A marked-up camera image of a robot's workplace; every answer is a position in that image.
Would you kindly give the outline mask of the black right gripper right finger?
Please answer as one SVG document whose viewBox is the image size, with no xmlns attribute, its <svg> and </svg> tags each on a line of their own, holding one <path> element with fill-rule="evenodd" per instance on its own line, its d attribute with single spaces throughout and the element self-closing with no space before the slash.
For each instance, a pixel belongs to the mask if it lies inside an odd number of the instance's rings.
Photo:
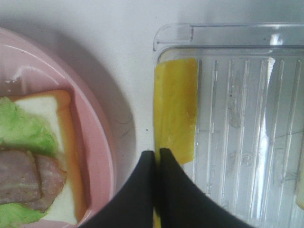
<svg viewBox="0 0 304 228">
<path fill-rule="evenodd" d="M 163 228 L 250 228 L 206 196 L 169 149 L 160 149 L 160 217 Z"/>
</svg>

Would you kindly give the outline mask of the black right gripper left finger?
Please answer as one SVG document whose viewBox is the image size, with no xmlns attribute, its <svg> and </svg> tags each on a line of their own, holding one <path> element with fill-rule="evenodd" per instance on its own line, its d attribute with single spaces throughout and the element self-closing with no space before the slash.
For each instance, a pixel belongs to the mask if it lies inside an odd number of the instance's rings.
<svg viewBox="0 0 304 228">
<path fill-rule="evenodd" d="M 143 151 L 131 176 L 112 200 L 82 228 L 152 228 L 155 157 Z"/>
</svg>

